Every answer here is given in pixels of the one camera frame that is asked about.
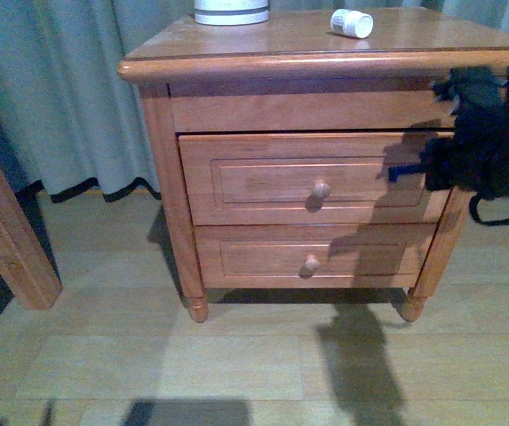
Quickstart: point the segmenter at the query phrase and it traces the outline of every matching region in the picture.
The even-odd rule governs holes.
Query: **white pill bottle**
[[[331,15],[331,31],[343,36],[366,38],[373,24],[372,16],[359,11],[338,9]]]

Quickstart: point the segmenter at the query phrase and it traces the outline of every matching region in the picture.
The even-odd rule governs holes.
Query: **wooden knob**
[[[304,269],[307,272],[314,273],[321,266],[319,259],[314,255],[309,255],[304,263]]]
[[[314,198],[318,198],[319,200],[323,200],[329,197],[330,193],[331,187],[322,180],[315,182],[314,189],[311,190],[312,196]]]

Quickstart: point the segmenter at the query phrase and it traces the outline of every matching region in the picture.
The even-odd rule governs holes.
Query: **white jar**
[[[343,36],[365,38],[372,31],[372,16],[359,11],[338,9],[331,16],[331,30]]]
[[[245,25],[268,19],[268,0],[195,0],[195,20],[207,25]]]

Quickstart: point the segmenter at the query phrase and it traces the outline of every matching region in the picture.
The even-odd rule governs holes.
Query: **wooden floor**
[[[40,202],[65,289],[0,317],[3,426],[509,425],[509,228],[467,224],[414,325],[385,291],[237,290],[198,325],[159,201]]]

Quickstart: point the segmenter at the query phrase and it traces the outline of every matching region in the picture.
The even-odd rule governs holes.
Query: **gray curtain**
[[[270,0],[273,10],[424,6],[509,32],[509,0]],[[159,183],[122,56],[193,1],[0,0],[0,123],[27,182],[51,194]]]

